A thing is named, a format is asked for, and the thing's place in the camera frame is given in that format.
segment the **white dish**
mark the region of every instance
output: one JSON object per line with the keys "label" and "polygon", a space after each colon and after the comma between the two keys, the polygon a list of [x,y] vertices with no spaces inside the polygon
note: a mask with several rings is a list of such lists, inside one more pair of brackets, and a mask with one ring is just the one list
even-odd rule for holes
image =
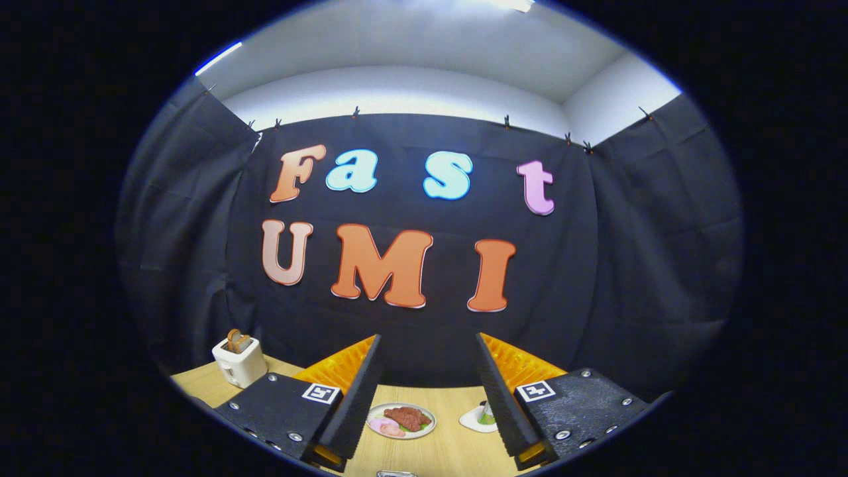
{"label": "white dish", "polygon": [[468,429],[483,433],[489,433],[498,430],[498,423],[480,424],[480,417],[482,415],[483,406],[477,406],[471,411],[462,414],[462,417],[460,418],[460,424],[466,426]]}
{"label": "white dish", "polygon": [[[417,432],[411,432],[409,430],[401,429],[402,426],[398,424],[393,419],[389,419],[383,415],[383,412],[387,409],[394,409],[396,407],[413,407],[421,411],[422,414],[430,418],[432,421],[429,424],[422,426],[421,430]],[[382,424],[386,424],[388,428],[383,428],[386,432],[391,432],[392,434],[387,434],[383,430],[381,430]],[[414,404],[406,404],[403,402],[387,402],[386,404],[381,404],[379,406],[374,406],[368,412],[368,419],[365,420],[365,425],[368,426],[369,429],[374,432],[382,435],[383,437],[388,437],[389,439],[417,439],[424,435],[430,434],[432,430],[436,427],[436,416],[429,412],[427,409],[416,406]]]}

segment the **white ceiling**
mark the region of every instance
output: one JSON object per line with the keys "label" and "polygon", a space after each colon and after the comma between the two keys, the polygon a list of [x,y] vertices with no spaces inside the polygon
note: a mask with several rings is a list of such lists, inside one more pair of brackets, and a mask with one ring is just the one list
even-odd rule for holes
{"label": "white ceiling", "polygon": [[403,65],[481,76],[563,104],[626,52],[559,9],[536,3],[523,14],[475,0],[331,0],[240,40],[199,77],[220,100],[313,71]]}

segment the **light blue letter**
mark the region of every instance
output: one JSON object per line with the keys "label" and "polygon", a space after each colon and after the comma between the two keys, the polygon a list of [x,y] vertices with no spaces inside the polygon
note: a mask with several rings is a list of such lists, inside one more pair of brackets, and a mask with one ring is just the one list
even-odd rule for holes
{"label": "light blue letter", "polygon": [[368,149],[354,149],[339,155],[336,166],[326,175],[326,186],[331,190],[351,189],[360,194],[368,192],[377,185],[374,170],[377,168],[377,155]]}
{"label": "light blue letter", "polygon": [[438,151],[430,154],[424,168],[432,176],[424,179],[424,192],[432,198],[457,200],[468,193],[471,158],[465,154]]}

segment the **table surface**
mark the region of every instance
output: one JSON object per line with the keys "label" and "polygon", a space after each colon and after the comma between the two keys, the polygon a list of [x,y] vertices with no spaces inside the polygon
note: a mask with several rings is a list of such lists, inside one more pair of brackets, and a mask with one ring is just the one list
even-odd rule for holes
{"label": "table surface", "polygon": [[[267,355],[265,361],[270,372],[285,376],[302,370]],[[172,378],[186,394],[212,407],[220,406],[241,391],[224,379],[216,362],[175,374]],[[359,446],[354,457],[348,460],[344,473],[322,469],[331,474],[356,477],[374,477],[378,470],[402,470],[419,477],[512,477],[537,469],[535,466],[517,471],[498,431],[484,434],[460,424],[460,416],[485,399],[482,386],[408,388],[380,384],[372,406],[403,402],[425,407],[436,416],[436,427],[428,435],[402,441],[383,437],[363,423]]]}

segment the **letter s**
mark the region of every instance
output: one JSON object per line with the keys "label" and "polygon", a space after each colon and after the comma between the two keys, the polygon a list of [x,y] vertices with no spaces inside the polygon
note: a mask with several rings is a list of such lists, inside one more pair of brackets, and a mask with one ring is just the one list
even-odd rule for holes
{"label": "letter s", "polygon": [[471,188],[468,174],[472,167],[471,158],[465,154],[448,151],[430,154],[424,168],[431,177],[424,179],[424,192],[434,199],[461,199]]}

